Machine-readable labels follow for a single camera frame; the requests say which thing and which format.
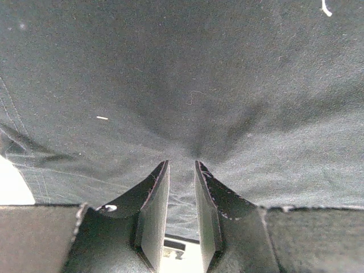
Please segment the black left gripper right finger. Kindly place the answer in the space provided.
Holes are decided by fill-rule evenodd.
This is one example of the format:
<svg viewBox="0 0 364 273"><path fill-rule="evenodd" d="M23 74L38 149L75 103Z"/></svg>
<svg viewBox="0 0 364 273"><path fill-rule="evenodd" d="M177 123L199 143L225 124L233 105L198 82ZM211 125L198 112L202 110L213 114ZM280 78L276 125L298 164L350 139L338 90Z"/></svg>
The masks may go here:
<svg viewBox="0 0 364 273"><path fill-rule="evenodd" d="M205 272L362 272L363 208L263 207L195 163Z"/></svg>

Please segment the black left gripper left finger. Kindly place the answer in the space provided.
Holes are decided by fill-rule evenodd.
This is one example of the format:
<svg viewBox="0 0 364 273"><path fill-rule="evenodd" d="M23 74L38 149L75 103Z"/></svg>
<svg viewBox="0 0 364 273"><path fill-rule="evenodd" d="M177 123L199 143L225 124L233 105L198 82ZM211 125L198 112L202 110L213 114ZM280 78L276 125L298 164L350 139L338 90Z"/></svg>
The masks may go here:
<svg viewBox="0 0 364 273"><path fill-rule="evenodd" d="M169 193L169 162L95 209L1 206L2 272L158 272Z"/></svg>

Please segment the black t shirt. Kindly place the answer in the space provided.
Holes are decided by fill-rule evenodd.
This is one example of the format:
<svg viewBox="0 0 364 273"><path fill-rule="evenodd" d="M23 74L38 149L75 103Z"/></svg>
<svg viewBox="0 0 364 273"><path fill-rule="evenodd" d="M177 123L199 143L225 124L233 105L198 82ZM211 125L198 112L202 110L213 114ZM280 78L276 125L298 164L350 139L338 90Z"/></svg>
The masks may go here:
<svg viewBox="0 0 364 273"><path fill-rule="evenodd" d="M263 206L363 205L363 2L2 1L1 155L41 204L98 207L161 161Z"/></svg>

